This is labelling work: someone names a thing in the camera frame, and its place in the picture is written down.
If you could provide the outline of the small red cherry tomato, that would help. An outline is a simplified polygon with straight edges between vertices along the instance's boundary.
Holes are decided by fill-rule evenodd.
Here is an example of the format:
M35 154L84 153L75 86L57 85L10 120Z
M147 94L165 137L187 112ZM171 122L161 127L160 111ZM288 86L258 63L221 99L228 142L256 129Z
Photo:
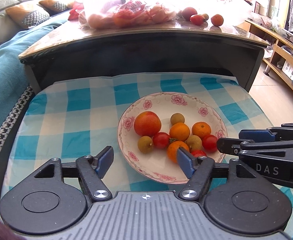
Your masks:
M217 151L216 143L217 143L217 137L215 137L215 135L209 134L203 137L202 139L202 146L209 153L213 153Z

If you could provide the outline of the red tomato on table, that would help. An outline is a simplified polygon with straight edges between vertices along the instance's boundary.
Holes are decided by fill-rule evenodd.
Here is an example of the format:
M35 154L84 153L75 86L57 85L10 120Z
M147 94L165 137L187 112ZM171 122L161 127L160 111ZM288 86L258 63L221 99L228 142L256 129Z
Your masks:
M192 15L190 17L190 22L194 25L198 25L198 26L203 25L205 21L206 20L202 15Z

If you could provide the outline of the large brown longan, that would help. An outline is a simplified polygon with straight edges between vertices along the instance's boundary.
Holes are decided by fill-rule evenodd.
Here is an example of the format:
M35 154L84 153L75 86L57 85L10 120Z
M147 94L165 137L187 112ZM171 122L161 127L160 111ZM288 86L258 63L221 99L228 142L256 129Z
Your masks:
M197 135L190 135L185 143L188 145L190 152L202 150L202 140Z

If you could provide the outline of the red mango on table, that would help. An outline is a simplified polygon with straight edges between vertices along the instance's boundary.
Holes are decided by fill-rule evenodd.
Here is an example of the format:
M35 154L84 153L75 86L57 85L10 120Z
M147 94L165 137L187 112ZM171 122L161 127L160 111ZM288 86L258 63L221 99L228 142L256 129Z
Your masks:
M197 10L193 7L187 7L182 10L181 15L186 21L190 21L191 16L197 15Z

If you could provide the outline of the dark wooden coffee table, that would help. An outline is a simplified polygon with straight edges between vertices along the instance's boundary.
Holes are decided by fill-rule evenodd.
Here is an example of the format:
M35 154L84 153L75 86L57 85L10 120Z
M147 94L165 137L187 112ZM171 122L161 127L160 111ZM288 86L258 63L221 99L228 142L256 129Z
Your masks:
M94 30L68 21L19 55L40 92L54 82L132 73L203 73L235 77L250 90L267 42L236 26L183 19Z

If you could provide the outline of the orange houndstooth pillow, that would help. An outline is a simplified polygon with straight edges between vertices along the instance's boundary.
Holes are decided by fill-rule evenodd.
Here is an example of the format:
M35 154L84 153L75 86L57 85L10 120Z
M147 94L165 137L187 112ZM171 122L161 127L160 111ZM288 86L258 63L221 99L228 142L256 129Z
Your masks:
M38 5L18 4L5 11L23 29L33 28L51 18L50 14Z

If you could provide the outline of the small longan on plate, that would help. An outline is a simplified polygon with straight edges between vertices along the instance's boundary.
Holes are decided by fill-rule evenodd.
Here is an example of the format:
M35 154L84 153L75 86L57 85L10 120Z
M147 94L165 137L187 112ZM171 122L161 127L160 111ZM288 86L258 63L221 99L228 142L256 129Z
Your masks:
M170 123L172 126L175 124L184 123L184 122L185 122L185 117L181 113L174 113L170 117Z

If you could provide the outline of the mandarin on plate right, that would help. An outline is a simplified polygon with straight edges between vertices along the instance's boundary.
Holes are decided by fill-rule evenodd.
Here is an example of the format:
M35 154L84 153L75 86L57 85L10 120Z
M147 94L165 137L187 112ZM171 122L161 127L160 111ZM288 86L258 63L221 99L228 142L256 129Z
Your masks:
M198 136L199 138L204 138L206 135L211 134L211 127L203 121L196 122L192 126L192 134Z

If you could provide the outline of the orange mandarin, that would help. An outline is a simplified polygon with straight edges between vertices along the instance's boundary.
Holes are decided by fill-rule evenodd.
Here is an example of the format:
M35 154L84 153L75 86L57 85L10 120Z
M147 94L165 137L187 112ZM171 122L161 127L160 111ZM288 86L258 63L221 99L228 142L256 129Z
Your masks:
M188 145L183 141L172 142L166 150L166 154L167 154L168 158L176 164L177 164L177 150L180 147L184 148L186 151L189 152Z

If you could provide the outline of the mandarin in plate centre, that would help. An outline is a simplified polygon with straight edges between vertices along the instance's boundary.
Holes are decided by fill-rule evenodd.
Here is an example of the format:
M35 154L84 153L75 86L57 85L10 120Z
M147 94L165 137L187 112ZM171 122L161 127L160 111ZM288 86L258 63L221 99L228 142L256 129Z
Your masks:
M186 141L190 136L190 129L186 124L178 122L172 125L169 131L169 135L171 138L177 139L179 141Z

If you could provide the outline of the large red cherry tomato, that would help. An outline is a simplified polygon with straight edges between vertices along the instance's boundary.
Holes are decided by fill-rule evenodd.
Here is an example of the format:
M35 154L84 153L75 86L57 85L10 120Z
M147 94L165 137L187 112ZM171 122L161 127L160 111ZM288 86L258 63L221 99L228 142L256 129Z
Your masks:
M155 148L164 149L170 144L170 135L165 132L158 132L153 136L152 141Z

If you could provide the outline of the blue white checkered cloth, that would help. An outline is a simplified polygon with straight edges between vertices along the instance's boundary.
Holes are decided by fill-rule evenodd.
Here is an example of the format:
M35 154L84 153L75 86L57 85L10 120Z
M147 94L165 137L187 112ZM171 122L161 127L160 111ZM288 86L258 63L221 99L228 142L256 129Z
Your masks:
M146 73L56 82L29 105L13 143L2 193L53 157L64 162L112 146L115 159L104 182L116 193L175 190L168 177L151 180L124 159L117 126L136 100L156 92L189 94L215 109L229 135L243 128L267 128L271 121L236 79L197 73Z

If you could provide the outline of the red apple on plate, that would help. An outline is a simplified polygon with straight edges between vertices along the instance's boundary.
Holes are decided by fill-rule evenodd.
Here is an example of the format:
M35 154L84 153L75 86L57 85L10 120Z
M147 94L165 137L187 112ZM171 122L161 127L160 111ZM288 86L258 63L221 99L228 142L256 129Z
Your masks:
M134 130L139 136L153 137L162 128L161 120L152 111L145 111L135 118Z

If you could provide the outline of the teal sofa blanket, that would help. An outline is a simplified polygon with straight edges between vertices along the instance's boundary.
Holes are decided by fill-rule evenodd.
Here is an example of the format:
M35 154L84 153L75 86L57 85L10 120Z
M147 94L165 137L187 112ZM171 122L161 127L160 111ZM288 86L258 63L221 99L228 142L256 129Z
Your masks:
M24 65L20 62L18 55L65 22L67 22L66 16L64 18L62 15L55 16L31 30L18 32L11 40L0 46L0 126L29 85ZM72 79L71 64L67 63L63 57L57 57L51 61L51 63L36 64L34 75L37 80L40 74L43 74L44 65L50 66L43 79L38 81L41 86L48 85L51 81ZM33 156L27 159L35 159L38 140L39 136L20 137L15 155L26 154Z

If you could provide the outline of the longan on table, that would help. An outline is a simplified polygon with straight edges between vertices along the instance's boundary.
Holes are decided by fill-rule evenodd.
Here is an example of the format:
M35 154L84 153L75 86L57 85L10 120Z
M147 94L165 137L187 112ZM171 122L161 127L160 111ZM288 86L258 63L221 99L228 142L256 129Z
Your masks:
M205 21L207 21L208 18L209 18L209 16L208 16L207 14L203 14L202 16L204 17L204 20L205 20Z

